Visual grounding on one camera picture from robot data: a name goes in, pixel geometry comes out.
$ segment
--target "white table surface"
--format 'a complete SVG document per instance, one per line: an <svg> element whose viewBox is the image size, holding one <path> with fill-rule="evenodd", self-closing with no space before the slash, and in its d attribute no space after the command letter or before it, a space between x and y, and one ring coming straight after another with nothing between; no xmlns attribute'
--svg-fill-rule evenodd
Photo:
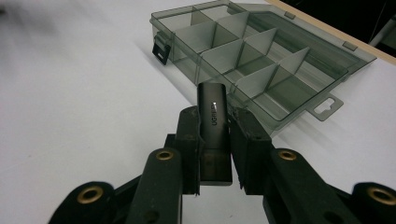
<svg viewBox="0 0 396 224"><path fill-rule="evenodd" d="M196 104L195 87L151 54L150 14L202 2L0 0L0 223L47 223L75 187L141 175ZM395 85L396 66L377 59L332 91L345 103L335 114L303 113L274 145L347 192L396 189ZM262 197L234 179L184 196L183 223L266 223Z"/></svg>

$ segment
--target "hanging tab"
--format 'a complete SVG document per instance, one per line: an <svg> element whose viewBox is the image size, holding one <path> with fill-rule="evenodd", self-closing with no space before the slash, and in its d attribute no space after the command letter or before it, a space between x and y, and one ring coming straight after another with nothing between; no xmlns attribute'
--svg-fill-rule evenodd
<svg viewBox="0 0 396 224"><path fill-rule="evenodd" d="M328 93L325 97L325 100L320 101L310 108L306 109L312 116L317 118L320 121L326 120L329 116L331 116L335 111L337 111L344 102L338 99L337 97Z"/></svg>

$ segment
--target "mounting hole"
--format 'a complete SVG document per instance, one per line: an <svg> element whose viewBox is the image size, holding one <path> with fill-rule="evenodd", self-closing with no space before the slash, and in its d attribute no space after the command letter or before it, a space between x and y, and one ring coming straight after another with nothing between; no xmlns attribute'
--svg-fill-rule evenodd
<svg viewBox="0 0 396 224"><path fill-rule="evenodd" d="M291 151L287 151L287 150L282 150L278 153L279 157L282 158L285 161L294 161L295 159L297 159L296 154L294 154Z"/></svg>
<svg viewBox="0 0 396 224"><path fill-rule="evenodd" d="M158 218L160 218L160 214L154 210L149 210L144 215L144 219L146 220L146 223L155 223L157 222Z"/></svg>
<svg viewBox="0 0 396 224"><path fill-rule="evenodd" d="M370 187L367 189L367 193L370 197L374 200L378 201L379 203L384 203L387 205L396 205L396 196L391 194L385 189L380 189L376 187Z"/></svg>
<svg viewBox="0 0 396 224"><path fill-rule="evenodd" d="M99 186L91 186L82 190L77 196L79 203L94 203L103 195L103 189Z"/></svg>
<svg viewBox="0 0 396 224"><path fill-rule="evenodd" d="M157 159L160 161L167 161L172 159L174 156L173 152L168 150L163 150L157 153Z"/></svg>
<svg viewBox="0 0 396 224"><path fill-rule="evenodd" d="M326 212L323 216L326 220L328 220L332 224L344 223L344 220L334 212Z"/></svg>
<svg viewBox="0 0 396 224"><path fill-rule="evenodd" d="M314 111L317 114L321 114L326 110L331 110L332 109L332 104L334 104L334 99L328 98L327 100L323 101L320 105L318 105Z"/></svg>

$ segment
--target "hanging hole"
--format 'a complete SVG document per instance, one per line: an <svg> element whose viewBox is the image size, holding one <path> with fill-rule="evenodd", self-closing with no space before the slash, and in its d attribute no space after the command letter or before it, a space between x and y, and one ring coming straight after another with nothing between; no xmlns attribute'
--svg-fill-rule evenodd
<svg viewBox="0 0 396 224"><path fill-rule="evenodd" d="M160 151L157 153L157 159L160 161L170 160L173 158L173 156L174 156L173 152L167 150Z"/></svg>
<svg viewBox="0 0 396 224"><path fill-rule="evenodd" d="M79 203L94 203L103 195L103 189L99 186L91 186L82 190L77 196Z"/></svg>
<svg viewBox="0 0 396 224"><path fill-rule="evenodd" d="M387 190L370 187L367 189L367 193L370 197L374 200L378 201L379 203L384 203L387 205L396 205L396 196L389 193Z"/></svg>
<svg viewBox="0 0 396 224"><path fill-rule="evenodd" d="M285 161L294 161L295 159L297 159L296 154L286 150L280 151L278 155L280 158L282 158Z"/></svg>
<svg viewBox="0 0 396 224"><path fill-rule="evenodd" d="M321 114L326 110L331 110L332 104L334 104L334 102L335 102L334 99L328 98L314 109L315 113Z"/></svg>
<svg viewBox="0 0 396 224"><path fill-rule="evenodd" d="M344 223L344 220L334 212L326 212L323 216L326 220L328 220L332 224Z"/></svg>

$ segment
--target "plastic organizer box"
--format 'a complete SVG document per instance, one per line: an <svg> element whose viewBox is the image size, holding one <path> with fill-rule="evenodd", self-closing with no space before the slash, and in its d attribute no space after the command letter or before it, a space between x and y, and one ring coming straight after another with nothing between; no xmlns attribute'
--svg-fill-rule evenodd
<svg viewBox="0 0 396 224"><path fill-rule="evenodd" d="M343 104L330 90L375 59L271 5L222 0L155 12L150 22L163 64L195 85L223 83L229 107L250 110L268 133L304 110L325 120Z"/></svg>

